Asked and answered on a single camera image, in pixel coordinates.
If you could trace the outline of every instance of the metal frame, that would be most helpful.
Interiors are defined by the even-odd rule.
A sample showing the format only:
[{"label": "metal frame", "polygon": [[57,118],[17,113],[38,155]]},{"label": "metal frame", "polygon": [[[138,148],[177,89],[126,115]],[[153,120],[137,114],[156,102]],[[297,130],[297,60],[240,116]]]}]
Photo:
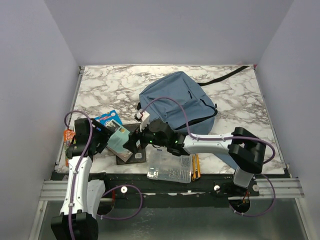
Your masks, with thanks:
[{"label": "metal frame", "polygon": [[[271,178],[270,179],[277,199],[304,198],[305,194],[298,178]],[[273,191],[266,179],[255,180],[260,196],[251,196],[251,199],[272,199]],[[67,192],[68,181],[44,181],[40,194],[40,201],[64,201]],[[111,198],[104,198],[103,201],[111,201]]]},{"label": "metal frame", "polygon": [[41,226],[45,217],[48,201],[39,201],[36,208],[35,217],[33,220],[29,240],[36,240],[39,238]]}]

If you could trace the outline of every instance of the white marble tabletop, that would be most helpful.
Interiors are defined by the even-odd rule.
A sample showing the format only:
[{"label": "white marble tabletop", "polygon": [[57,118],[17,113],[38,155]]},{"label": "white marble tabletop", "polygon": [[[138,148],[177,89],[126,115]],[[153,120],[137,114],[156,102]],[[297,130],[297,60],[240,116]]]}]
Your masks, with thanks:
[{"label": "white marble tabletop", "polygon": [[[224,76],[239,66],[177,66],[177,65],[119,65],[86,66],[77,94],[74,109],[81,110],[90,117],[97,117],[113,109],[123,124],[136,123],[134,114],[139,102],[139,93],[150,83],[178,71],[183,71],[196,82],[205,83]],[[202,87],[218,106],[211,134],[232,132],[235,127],[244,127],[257,137],[271,142],[275,158],[263,166],[265,174],[283,174],[284,164],[279,156],[275,137],[269,122],[265,104],[258,86],[253,67],[219,83]],[[78,113],[74,120],[83,118]],[[105,149],[94,156],[91,173],[135,173],[146,174],[148,158],[152,146],[147,146],[145,163],[116,165],[116,157]],[[271,156],[267,147],[265,157]],[[62,153],[59,173],[67,173],[65,155]],[[202,174],[232,174],[234,170],[213,154],[199,154]]]}]

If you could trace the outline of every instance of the gray wall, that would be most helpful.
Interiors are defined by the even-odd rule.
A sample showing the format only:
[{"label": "gray wall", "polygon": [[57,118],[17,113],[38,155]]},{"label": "gray wall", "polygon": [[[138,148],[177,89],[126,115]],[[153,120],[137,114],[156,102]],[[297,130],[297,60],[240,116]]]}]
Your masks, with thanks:
[{"label": "gray wall", "polygon": [[45,0],[80,65],[256,64],[293,0]]},{"label": "gray wall", "polygon": [[286,163],[320,226],[320,1],[295,0],[257,74]]},{"label": "gray wall", "polygon": [[43,0],[0,7],[0,239],[28,239],[79,68]]}]

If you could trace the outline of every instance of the floor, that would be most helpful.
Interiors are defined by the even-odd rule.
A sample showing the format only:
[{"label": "floor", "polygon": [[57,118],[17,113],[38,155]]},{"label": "floor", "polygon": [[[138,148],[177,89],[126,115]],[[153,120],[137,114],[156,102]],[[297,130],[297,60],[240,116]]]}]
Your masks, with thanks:
[{"label": "floor", "polygon": [[[251,200],[248,213],[264,211],[270,199]],[[55,240],[50,227],[62,202],[49,202],[39,240]],[[128,216],[135,209],[116,209]],[[261,217],[241,217],[229,208],[143,208],[126,221],[100,220],[99,240],[307,240],[294,199],[277,199],[273,211]]]},{"label": "floor", "polygon": [[[177,65],[120,65],[86,66],[75,101],[75,110],[82,110],[90,117],[97,117],[113,109],[124,124],[136,123],[134,114],[139,102],[139,93],[153,81],[177,71],[184,71],[196,82],[205,83],[224,76],[239,66],[177,66]],[[219,83],[203,86],[203,90],[218,106],[211,134],[224,134],[235,127],[244,127],[261,139],[269,141],[276,148],[273,161],[267,163],[262,172],[265,174],[283,174],[285,164],[281,160],[273,135],[255,71],[253,67]],[[80,114],[73,114],[74,120]],[[146,148],[147,159],[152,146]],[[267,158],[272,154],[267,147]],[[65,155],[61,154],[58,173],[67,173]],[[234,169],[209,153],[199,155],[201,173],[232,174]],[[148,161],[130,165],[116,165],[116,157],[104,150],[94,156],[91,173],[147,173]]]}]

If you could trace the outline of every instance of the snack package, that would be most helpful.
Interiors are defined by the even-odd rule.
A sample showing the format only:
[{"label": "snack package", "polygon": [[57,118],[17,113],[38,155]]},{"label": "snack package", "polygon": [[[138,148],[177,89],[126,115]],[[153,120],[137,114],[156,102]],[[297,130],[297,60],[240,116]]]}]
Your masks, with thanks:
[{"label": "snack package", "polygon": [[[64,130],[64,132],[63,132],[64,152],[66,152],[67,148],[70,146],[72,139],[74,138],[75,135],[76,135],[75,131],[73,131],[71,129]],[[67,156],[65,156],[65,165],[67,167],[69,166],[68,161],[69,161],[69,159],[67,158]]]}]

